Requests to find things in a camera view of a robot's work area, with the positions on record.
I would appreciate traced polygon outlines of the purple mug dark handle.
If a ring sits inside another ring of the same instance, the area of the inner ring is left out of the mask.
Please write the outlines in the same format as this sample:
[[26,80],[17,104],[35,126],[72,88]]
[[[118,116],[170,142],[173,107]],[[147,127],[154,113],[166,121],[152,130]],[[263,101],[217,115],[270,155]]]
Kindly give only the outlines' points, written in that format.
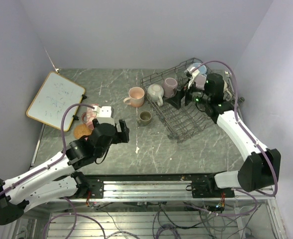
[[174,78],[166,78],[163,82],[164,97],[171,98],[175,95],[178,82]]

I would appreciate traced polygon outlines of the cream white speckled mug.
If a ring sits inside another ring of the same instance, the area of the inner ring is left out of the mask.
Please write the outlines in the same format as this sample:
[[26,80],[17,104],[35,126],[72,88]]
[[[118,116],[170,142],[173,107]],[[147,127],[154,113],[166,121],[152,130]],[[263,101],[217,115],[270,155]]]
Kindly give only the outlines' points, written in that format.
[[155,102],[158,106],[163,105],[164,89],[159,84],[152,84],[147,89],[149,98]]

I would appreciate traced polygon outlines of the light blue mug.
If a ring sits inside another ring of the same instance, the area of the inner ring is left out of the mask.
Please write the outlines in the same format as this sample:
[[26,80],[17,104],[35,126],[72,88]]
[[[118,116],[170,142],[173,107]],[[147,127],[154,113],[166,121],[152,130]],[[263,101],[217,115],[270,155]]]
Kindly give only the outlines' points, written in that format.
[[207,73],[207,67],[201,63],[192,63],[187,68],[188,72],[194,72],[196,74],[205,75]]

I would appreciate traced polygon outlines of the green inside floral mug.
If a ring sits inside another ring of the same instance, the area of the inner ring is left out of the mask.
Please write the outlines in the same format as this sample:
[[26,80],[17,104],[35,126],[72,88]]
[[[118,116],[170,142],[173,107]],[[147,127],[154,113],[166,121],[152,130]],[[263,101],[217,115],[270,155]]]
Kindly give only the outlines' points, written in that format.
[[229,95],[230,97],[232,97],[232,93],[228,88],[228,83],[225,80],[223,81],[224,81],[223,92]]

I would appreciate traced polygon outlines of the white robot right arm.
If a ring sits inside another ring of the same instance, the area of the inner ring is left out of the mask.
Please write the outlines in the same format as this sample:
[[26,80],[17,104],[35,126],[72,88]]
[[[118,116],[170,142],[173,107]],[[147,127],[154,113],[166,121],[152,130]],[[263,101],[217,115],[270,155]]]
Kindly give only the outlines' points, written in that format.
[[239,170],[217,173],[207,183],[206,191],[212,197],[219,196],[224,188],[241,188],[246,192],[258,191],[278,185],[281,154],[261,143],[244,124],[237,112],[237,105],[224,98],[227,83],[220,74],[206,76],[190,73],[188,82],[178,85],[177,80],[164,80],[164,97],[181,100],[185,104],[196,103],[204,106],[204,112],[218,125],[238,148],[243,164]]

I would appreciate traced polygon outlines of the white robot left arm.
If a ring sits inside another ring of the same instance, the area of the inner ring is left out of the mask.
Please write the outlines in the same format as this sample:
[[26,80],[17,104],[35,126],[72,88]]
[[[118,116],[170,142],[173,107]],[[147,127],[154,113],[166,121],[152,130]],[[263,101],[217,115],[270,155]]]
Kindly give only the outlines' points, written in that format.
[[84,197],[89,184],[78,170],[104,160],[113,144],[129,142],[129,128],[125,120],[116,123],[94,121],[90,135],[64,144],[46,162],[11,179],[0,179],[0,225],[10,224],[34,207],[55,198]]

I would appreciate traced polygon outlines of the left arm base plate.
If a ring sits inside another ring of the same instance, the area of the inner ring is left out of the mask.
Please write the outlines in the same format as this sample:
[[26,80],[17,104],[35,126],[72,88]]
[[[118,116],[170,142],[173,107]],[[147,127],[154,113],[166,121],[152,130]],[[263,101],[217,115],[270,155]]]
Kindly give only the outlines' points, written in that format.
[[86,177],[79,173],[74,176],[77,190],[73,195],[74,198],[90,198],[102,199],[104,193],[104,183],[95,177]]

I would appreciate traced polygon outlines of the pink patterned mug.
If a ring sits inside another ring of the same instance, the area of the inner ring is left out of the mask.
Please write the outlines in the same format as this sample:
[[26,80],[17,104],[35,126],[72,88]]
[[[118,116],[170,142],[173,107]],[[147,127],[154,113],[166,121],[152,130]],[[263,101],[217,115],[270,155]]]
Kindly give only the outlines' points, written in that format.
[[93,130],[93,120],[97,117],[96,109],[98,107],[98,104],[91,104],[91,106],[91,108],[87,107],[86,111],[82,114],[81,120],[88,129]]

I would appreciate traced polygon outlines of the lavender mug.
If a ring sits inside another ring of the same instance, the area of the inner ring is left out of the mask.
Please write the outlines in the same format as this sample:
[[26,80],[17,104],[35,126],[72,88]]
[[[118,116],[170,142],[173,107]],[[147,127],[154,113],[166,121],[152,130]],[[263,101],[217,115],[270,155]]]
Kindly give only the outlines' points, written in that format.
[[195,77],[195,88],[197,91],[203,91],[205,83],[206,83],[206,76],[205,75],[198,74]]

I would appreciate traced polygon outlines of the peach pink mug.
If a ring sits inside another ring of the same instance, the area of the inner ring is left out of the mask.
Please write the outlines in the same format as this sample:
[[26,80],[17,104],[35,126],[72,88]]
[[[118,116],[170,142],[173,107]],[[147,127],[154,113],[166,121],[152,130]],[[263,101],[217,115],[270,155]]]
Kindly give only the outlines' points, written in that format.
[[139,108],[144,104],[145,92],[141,87],[133,87],[128,92],[128,97],[123,100],[126,105]]

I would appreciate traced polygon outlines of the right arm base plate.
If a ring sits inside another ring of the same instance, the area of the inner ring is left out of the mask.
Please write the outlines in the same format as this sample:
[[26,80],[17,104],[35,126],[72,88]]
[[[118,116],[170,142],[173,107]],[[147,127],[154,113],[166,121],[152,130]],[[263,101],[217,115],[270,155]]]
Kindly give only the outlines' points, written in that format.
[[192,181],[186,186],[186,191],[191,192],[193,198],[234,198],[231,188],[218,188],[213,179]]

